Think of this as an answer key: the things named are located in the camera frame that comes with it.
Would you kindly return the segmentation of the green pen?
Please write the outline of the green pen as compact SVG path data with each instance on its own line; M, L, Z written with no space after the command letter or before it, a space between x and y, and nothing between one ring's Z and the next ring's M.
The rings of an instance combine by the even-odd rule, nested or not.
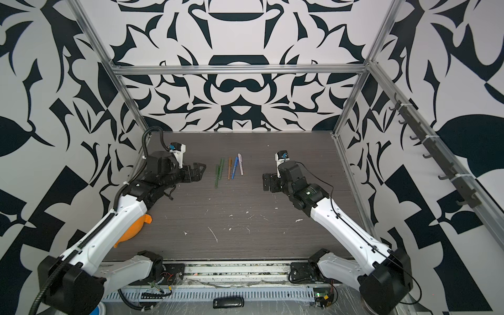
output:
M221 158L220 165L219 165L219 178L222 178L223 174L223 169L224 169L224 158Z
M220 173L220 170L221 170L220 165L216 165L216 168L215 168L215 186L214 186L216 189L219 186L219 177L220 177L219 173Z

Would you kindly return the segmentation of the orange brown pen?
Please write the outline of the orange brown pen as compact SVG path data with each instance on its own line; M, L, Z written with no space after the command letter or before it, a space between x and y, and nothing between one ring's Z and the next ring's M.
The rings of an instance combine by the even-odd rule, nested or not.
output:
M227 172L227 179L231 180L232 177L232 166L233 166L233 158L229 157L228 159L228 172Z

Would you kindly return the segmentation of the blue pen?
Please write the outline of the blue pen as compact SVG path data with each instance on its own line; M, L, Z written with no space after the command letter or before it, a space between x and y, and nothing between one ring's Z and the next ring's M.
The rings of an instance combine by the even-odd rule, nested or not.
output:
M233 167L232 167L232 173L231 173L231 179L234 179L235 178L235 174L236 174L236 169L238 167L238 164L239 164L239 157L235 157L235 160L234 160L234 164L233 164Z

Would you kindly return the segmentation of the pink fountain pen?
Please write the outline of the pink fountain pen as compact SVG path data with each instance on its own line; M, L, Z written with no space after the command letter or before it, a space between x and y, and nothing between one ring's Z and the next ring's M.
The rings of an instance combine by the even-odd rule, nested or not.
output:
M238 154L238 165L240 167L241 176L244 176L243 156L240 153Z

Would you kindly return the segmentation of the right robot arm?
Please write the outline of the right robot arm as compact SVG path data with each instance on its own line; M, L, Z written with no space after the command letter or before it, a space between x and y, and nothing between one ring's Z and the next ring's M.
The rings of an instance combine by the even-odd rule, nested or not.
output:
M263 174L263 189L285 194L294 208L325 228L353 261L320 250L311 257L327 280L360 292L374 314L390 314L413 289L412 265L403 249L392 250L356 224L318 184L307 182L303 164L284 159L275 173Z

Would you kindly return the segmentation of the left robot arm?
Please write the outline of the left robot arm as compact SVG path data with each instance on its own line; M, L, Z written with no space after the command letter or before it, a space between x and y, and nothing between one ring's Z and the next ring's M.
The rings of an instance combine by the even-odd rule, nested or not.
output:
M141 137L142 164L114 197L111 210L84 237L58 257L46 257L38 266L39 293L29 314L46 304L64 314L91 314L103 297L118 291L130 308L145 307L126 299L123 287L142 281L157 287L166 277L164 259L140 251L116 266L102 268L104 258L121 241L131 239L135 223L144 224L148 211L162 197L171 198L177 185L202 180L206 165L186 165L186 147L166 144L164 130L154 126Z

